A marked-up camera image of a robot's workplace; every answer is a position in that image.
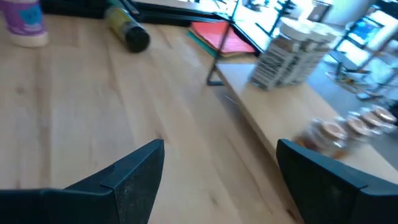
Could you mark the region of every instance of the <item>purple label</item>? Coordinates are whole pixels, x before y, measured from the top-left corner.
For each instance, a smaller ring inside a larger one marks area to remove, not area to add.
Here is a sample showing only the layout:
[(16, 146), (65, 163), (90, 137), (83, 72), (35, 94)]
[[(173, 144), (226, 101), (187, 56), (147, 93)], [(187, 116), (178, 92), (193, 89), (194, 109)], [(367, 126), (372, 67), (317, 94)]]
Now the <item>purple label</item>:
[(45, 32), (39, 2), (14, 3), (0, 0), (8, 30), (17, 35), (39, 35)]

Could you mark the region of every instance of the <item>white wall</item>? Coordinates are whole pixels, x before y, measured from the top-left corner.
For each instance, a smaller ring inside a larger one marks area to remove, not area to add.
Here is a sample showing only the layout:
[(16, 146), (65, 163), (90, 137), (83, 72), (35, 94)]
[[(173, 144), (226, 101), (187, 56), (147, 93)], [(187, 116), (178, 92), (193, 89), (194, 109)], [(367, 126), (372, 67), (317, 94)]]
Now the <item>white wall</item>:
[(345, 26), (362, 16), (376, 0), (333, 0), (325, 22)]

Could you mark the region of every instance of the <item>black can lid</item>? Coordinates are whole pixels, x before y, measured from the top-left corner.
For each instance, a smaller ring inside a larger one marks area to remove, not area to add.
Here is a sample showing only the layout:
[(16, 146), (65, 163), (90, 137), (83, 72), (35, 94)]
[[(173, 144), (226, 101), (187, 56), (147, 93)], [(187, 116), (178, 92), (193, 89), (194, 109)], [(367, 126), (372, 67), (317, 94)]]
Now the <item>black can lid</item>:
[(134, 27), (126, 32), (126, 44), (131, 52), (139, 53), (148, 48), (149, 34), (141, 27)]

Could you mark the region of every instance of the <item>white bottle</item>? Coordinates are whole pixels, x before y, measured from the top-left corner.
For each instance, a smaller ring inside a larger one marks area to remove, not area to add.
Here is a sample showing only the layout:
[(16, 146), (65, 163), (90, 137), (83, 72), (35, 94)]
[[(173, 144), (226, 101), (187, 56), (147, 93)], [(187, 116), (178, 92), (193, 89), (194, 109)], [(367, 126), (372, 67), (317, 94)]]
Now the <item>white bottle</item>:
[(0, 0), (11, 41), (23, 47), (42, 47), (49, 41), (38, 0)]

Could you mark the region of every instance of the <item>red notebook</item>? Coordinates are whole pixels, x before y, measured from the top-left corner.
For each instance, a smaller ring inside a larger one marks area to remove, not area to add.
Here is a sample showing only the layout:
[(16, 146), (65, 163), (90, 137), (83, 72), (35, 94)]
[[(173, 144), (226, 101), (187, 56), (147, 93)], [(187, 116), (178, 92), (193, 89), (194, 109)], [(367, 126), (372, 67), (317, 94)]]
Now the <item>red notebook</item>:
[[(227, 22), (192, 22), (191, 24), (192, 29), (214, 49), (218, 49), (227, 26)], [(254, 49), (241, 40), (232, 28), (229, 28), (228, 36), (221, 53), (230, 54), (234, 52), (252, 53)]]

